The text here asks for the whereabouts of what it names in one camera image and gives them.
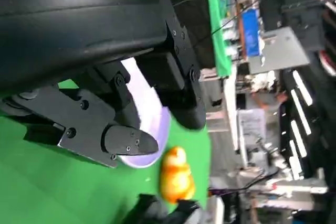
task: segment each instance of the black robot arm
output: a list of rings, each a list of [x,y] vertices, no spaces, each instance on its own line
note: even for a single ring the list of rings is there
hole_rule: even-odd
[[[205,125],[200,69],[170,0],[0,0],[0,112],[30,141],[115,166],[156,152],[120,62],[134,57],[164,106],[188,129]],[[59,89],[72,79],[78,89]]]

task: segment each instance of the fluorescent light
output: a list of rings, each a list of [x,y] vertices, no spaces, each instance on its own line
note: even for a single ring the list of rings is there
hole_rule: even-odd
[[[296,143],[297,143],[297,145],[299,147],[300,154],[301,154],[302,157],[306,157],[307,151],[306,151],[306,148],[305,148],[305,146],[303,144],[303,140],[301,138],[298,125],[296,124],[295,120],[291,121],[290,124],[292,126],[292,130],[294,132],[294,136],[295,136],[295,139],[296,139]]]
[[[304,115],[304,112],[303,112],[302,106],[301,106],[301,104],[300,104],[299,98],[298,98],[298,96],[296,95],[296,92],[295,92],[294,89],[292,89],[292,90],[290,91],[290,93],[292,94],[292,97],[293,97],[295,106],[296,106],[296,108],[297,108],[297,110],[298,110],[298,112],[299,112],[299,116],[300,116],[300,118],[301,118],[301,121],[302,121],[304,130],[306,131],[306,134],[307,134],[307,135],[310,135],[310,134],[311,134],[311,130],[310,130],[310,127],[309,127],[307,118],[306,118],[306,116]]]
[[[289,141],[289,145],[290,145],[290,148],[291,148],[292,153],[293,153],[293,158],[294,158],[294,162],[296,163],[297,171],[302,172],[302,167],[301,167],[301,164],[300,164],[299,156],[298,156],[298,153],[296,151],[294,141],[293,140]]]
[[[296,162],[294,160],[294,157],[289,157],[289,164],[290,164],[290,167],[292,169],[293,179],[294,180],[299,180],[300,179],[300,174],[299,174],[299,171],[297,170]]]
[[[304,100],[306,101],[306,104],[308,106],[312,105],[313,104],[313,99],[311,98],[306,86],[303,84],[303,80],[301,79],[299,73],[296,70],[293,71],[293,76],[294,76],[296,85],[299,87],[299,89],[301,91],[301,94],[302,94]]]

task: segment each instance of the green table surface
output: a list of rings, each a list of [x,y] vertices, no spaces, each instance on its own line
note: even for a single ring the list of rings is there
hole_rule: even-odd
[[[124,164],[113,169],[25,141],[25,132],[24,126],[0,118],[0,223],[118,224],[138,194],[160,194],[161,159],[146,169]],[[171,119],[166,148],[176,145],[186,150],[194,199],[205,206],[211,152],[206,129],[191,132]]]

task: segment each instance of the blue box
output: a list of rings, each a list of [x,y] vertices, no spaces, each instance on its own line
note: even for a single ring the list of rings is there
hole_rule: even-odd
[[[242,14],[244,24],[244,37],[247,57],[254,57],[260,55],[259,49],[259,25],[257,18],[257,11],[250,9]]]

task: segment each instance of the screw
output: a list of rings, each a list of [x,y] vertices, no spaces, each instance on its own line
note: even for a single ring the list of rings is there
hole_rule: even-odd
[[[75,128],[70,128],[67,131],[67,137],[68,138],[74,138],[76,136],[76,129]]]
[[[122,81],[121,81],[121,78],[118,76],[118,77],[117,77],[117,85],[120,86],[120,85],[121,85],[121,82],[122,82]]]
[[[80,108],[82,110],[87,110],[89,107],[89,102],[87,100],[83,100],[81,103],[80,103]]]

